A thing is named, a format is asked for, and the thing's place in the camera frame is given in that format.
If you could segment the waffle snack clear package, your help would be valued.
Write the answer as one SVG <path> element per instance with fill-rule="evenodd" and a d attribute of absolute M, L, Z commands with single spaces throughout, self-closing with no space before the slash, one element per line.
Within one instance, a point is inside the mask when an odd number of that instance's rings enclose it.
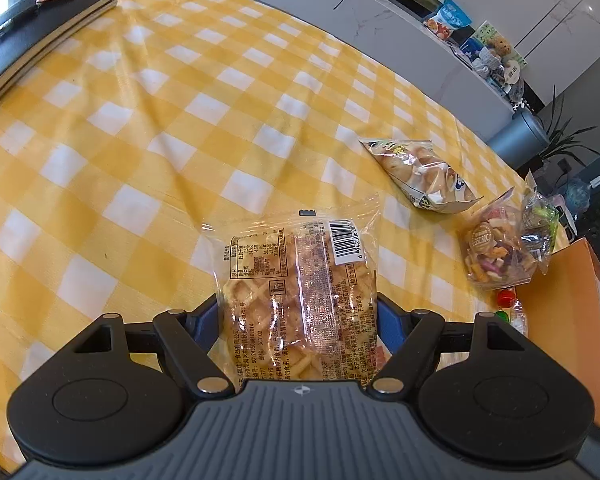
<path fill-rule="evenodd" d="M 374 202 L 208 226 L 216 356 L 248 380 L 356 380 L 378 370 Z"/>

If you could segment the red cap candy pack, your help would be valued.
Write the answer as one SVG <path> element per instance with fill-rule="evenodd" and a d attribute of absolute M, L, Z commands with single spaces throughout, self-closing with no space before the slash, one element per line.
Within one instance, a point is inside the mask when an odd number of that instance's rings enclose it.
<path fill-rule="evenodd" d="M 498 316 L 505 318 L 519 333 L 528 336 L 528 320 L 524 307 L 513 288 L 501 289 L 496 294 Z"/>

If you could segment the orange storage box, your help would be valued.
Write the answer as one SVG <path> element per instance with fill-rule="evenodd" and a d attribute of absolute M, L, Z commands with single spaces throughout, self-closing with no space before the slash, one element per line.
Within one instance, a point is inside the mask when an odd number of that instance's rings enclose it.
<path fill-rule="evenodd" d="M 600 426 L 600 260 L 580 238 L 517 288 L 529 339 L 577 377 L 594 401 Z"/>

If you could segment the colourful dried fruit bag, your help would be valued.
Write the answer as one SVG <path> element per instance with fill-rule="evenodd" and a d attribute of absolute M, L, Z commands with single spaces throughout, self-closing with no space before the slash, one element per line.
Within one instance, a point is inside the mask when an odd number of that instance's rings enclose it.
<path fill-rule="evenodd" d="M 506 289 L 531 281 L 536 268 L 521 240 L 521 210 L 510 188 L 477 211 L 460 232 L 468 280 L 485 290 Z"/>

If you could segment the green nut mix bag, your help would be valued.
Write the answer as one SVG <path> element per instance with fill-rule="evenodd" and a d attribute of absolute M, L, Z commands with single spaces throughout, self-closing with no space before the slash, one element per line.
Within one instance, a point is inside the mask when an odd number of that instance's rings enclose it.
<path fill-rule="evenodd" d="M 553 255 L 559 212 L 557 207 L 538 190 L 531 171 L 524 178 L 526 189 L 521 204 L 520 241 L 524 250 L 545 275 Z"/>

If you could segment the bread rolls snack bag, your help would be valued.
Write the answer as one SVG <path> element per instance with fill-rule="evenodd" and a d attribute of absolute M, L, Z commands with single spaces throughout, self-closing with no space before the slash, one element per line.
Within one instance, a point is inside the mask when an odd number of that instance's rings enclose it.
<path fill-rule="evenodd" d="M 431 141 L 359 138 L 410 202 L 419 209 L 457 214 L 481 200 Z"/>

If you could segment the grey round trash bin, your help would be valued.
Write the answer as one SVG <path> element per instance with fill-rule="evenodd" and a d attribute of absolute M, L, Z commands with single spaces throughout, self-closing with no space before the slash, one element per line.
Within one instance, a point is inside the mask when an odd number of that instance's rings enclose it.
<path fill-rule="evenodd" d="M 489 148 L 509 167 L 519 169 L 544 151 L 550 141 L 528 108 L 516 110 L 512 121 L 488 141 Z"/>

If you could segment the potted green plant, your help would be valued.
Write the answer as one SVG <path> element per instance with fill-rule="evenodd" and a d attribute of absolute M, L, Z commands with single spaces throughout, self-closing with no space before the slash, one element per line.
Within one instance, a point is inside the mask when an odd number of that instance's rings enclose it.
<path fill-rule="evenodd" d="M 556 156 L 570 158 L 578 165 L 584 167 L 585 162 L 576 153 L 577 150 L 585 150 L 591 154 L 600 156 L 600 151 L 591 148 L 583 141 L 585 133 L 592 132 L 596 126 L 589 126 L 570 131 L 571 118 L 562 119 L 564 114 L 565 97 L 558 96 L 556 88 L 553 88 L 553 99 L 550 103 L 550 121 L 544 130 L 547 137 L 547 147 L 539 154 L 539 162 L 535 171 L 543 169 L 548 161 Z"/>

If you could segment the yellow checkered tablecloth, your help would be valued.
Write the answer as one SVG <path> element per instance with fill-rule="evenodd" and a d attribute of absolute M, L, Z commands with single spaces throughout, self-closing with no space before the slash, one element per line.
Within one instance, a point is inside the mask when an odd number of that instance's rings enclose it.
<path fill-rule="evenodd" d="M 118 0 L 0 102 L 0 467 L 6 404 L 93 318 L 213 289 L 201 226 L 381 203 L 380 290 L 468 321 L 457 218 L 414 208 L 364 136 L 427 139 L 485 200 L 524 181 L 411 81 L 252 0 Z"/>

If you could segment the black notebook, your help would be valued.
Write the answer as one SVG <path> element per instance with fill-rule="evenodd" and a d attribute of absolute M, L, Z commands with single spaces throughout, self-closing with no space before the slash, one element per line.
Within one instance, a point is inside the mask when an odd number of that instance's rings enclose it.
<path fill-rule="evenodd" d="M 117 0 L 20 0 L 0 15 L 0 93 L 38 55 L 44 55 Z"/>

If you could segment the blue chips bag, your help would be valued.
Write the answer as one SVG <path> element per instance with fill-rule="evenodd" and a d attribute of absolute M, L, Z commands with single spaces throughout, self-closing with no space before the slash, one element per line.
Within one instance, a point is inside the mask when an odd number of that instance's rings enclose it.
<path fill-rule="evenodd" d="M 471 18 L 454 0 L 443 0 L 438 10 L 422 21 L 426 29 L 442 41 L 449 40 L 453 32 L 471 23 Z"/>

